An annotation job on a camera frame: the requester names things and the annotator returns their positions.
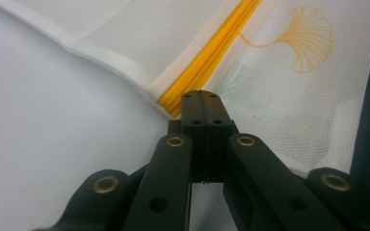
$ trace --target white surface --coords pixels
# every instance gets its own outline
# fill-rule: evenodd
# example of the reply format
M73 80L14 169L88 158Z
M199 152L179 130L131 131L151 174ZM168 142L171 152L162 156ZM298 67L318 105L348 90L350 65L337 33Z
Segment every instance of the white surface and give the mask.
M126 81L0 10L0 231L53 225L92 173L145 165L167 119ZM221 185L191 230L233 230Z

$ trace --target white fabric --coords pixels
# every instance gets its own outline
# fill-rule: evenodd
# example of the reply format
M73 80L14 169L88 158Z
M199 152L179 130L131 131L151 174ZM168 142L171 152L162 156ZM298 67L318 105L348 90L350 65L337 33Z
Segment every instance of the white fabric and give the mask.
M0 7L155 103L238 2L0 0ZM205 88L223 98L241 131L300 175L325 166L348 172L370 70L370 1L273 2L263 1Z

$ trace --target brass grommet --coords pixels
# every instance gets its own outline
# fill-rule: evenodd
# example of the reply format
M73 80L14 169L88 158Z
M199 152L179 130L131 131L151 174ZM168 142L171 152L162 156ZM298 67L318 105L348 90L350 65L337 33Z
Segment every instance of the brass grommet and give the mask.
M328 187L345 192L351 188L351 184L341 176L334 173L324 173L321 176L321 181Z
M98 178L92 186L92 189L96 193L103 194L112 192L118 185L119 179L114 175L108 175Z
M237 142L243 146L253 146L256 144L256 141L250 137L239 137Z
M185 143L185 141L182 138L173 137L167 139L167 145L169 146L182 146Z

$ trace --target ginkgo leaf print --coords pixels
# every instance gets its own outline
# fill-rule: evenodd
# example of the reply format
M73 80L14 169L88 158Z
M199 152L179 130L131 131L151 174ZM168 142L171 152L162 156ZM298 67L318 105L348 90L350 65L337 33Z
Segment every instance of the ginkgo leaf print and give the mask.
M300 73L312 72L320 63L326 61L332 52L332 25L318 8L295 8L290 14L289 27L272 43L257 45L249 42L242 34L241 37L247 44L256 48L285 42L296 53L293 68Z

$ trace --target yellow zipper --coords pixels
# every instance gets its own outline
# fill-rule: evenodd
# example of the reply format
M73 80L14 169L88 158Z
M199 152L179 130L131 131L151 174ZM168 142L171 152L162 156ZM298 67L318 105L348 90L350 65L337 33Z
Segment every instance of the yellow zipper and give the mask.
M181 113L180 97L182 94L203 88L261 1L241 0L197 57L161 96L158 104L164 107L171 116L177 117Z

